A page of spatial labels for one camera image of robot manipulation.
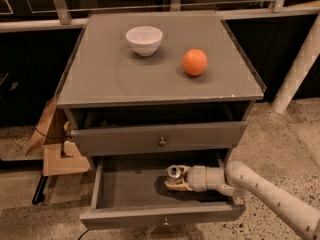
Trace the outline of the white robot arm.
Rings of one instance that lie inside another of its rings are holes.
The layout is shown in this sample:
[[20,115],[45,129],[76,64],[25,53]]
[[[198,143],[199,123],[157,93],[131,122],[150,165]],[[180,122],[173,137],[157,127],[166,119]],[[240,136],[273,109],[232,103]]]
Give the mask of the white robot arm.
[[169,190],[218,191],[225,196],[254,194],[303,240],[320,240],[320,210],[259,176],[241,161],[224,167],[171,165],[164,182]]

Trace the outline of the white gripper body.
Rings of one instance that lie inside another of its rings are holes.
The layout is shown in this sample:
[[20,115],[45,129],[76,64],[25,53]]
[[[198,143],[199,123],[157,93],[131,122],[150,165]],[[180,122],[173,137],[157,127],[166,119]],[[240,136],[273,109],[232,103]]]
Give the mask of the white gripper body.
[[206,168],[204,166],[193,166],[186,174],[186,182],[194,192],[205,192],[206,185]]

